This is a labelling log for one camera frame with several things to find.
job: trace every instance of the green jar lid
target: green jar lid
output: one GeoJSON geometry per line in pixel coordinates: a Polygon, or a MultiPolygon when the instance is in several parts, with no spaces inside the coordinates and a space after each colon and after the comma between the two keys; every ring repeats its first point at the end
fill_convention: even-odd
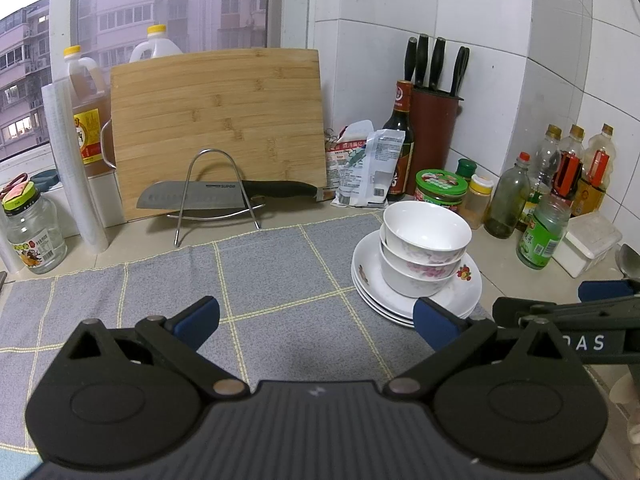
{"type": "Polygon", "coordinates": [[[456,173],[466,178],[471,178],[476,172],[478,165],[469,158],[460,158],[458,160],[458,169],[456,173]]]}
{"type": "Polygon", "coordinates": [[[463,177],[444,170],[419,171],[415,176],[415,183],[431,193],[449,196],[465,194],[468,187],[463,177]]]}

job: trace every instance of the stack of bowls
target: stack of bowls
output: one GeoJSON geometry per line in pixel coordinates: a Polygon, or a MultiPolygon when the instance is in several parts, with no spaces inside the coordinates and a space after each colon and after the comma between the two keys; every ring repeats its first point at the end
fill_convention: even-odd
{"type": "Polygon", "coordinates": [[[380,228],[382,276],[410,298],[432,296],[458,270],[471,229],[453,211],[428,202],[396,202],[380,228]]]}

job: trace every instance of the bamboo cutting board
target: bamboo cutting board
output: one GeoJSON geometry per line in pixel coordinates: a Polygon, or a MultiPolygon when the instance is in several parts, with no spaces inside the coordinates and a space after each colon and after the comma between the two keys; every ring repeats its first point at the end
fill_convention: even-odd
{"type": "MultiPolygon", "coordinates": [[[[168,56],[111,69],[111,118],[127,220],[145,188],[184,180],[204,148],[229,153],[247,180],[326,185],[317,50],[243,48],[168,56]]],[[[192,180],[235,181],[223,155],[203,155],[192,180]]]]}

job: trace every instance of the white plate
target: white plate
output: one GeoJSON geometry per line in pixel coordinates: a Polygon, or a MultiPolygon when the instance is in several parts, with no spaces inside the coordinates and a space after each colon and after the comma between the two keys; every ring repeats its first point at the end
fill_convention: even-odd
{"type": "Polygon", "coordinates": [[[358,283],[358,281],[356,280],[356,277],[353,275],[353,269],[351,272],[351,277],[353,279],[353,283],[356,287],[356,291],[357,293],[360,295],[360,297],[362,298],[362,300],[376,313],[376,314],[380,314],[380,316],[384,317],[386,320],[391,321],[392,323],[398,324],[400,326],[404,326],[406,328],[413,328],[414,324],[411,321],[408,321],[404,318],[401,318],[399,316],[396,316],[395,314],[392,314],[391,312],[389,312],[388,310],[385,310],[382,306],[380,306],[379,304],[377,304],[375,301],[373,301],[370,296],[364,292],[364,290],[362,290],[360,284],[358,283]]]}
{"type": "MultiPolygon", "coordinates": [[[[382,277],[382,268],[378,257],[379,244],[380,234],[378,231],[372,232],[360,240],[353,251],[352,277],[376,304],[398,316],[413,319],[414,304],[417,298],[408,298],[398,294],[386,284],[382,277]]],[[[480,300],[481,294],[480,271],[471,256],[465,254],[460,262],[460,268],[453,273],[449,283],[431,296],[431,299],[464,319],[471,314],[480,300]]]]}

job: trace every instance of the plastic wrap roll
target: plastic wrap roll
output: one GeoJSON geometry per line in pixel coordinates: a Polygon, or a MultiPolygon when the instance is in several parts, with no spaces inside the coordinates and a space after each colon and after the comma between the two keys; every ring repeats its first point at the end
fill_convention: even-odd
{"type": "Polygon", "coordinates": [[[108,246],[104,228],[89,189],[89,180],[78,147],[78,134],[71,106],[69,82],[54,81],[42,87],[42,102],[49,129],[49,142],[60,182],[80,236],[93,254],[108,246]]]}

